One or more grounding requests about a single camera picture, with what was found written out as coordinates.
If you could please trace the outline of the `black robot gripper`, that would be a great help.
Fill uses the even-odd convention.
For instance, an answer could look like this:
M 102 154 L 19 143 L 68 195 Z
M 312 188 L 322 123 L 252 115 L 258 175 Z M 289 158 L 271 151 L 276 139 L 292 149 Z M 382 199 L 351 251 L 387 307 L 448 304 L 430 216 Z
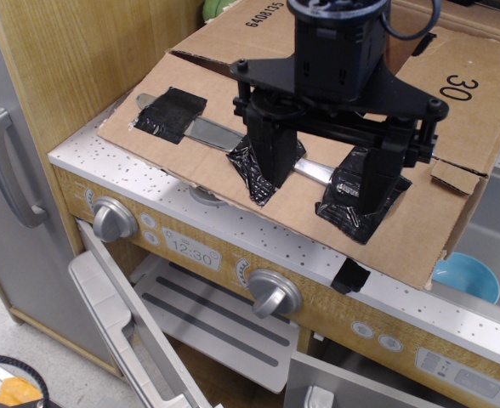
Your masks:
M 399 80 L 384 51 L 394 33 L 387 1 L 291 1 L 294 51 L 284 59 L 239 59 L 236 114 L 247 126 L 259 169 L 276 188 L 308 133 L 370 149 L 356 211 L 379 213 L 404 166 L 428 162 L 435 126 L 448 112 L 441 99 Z

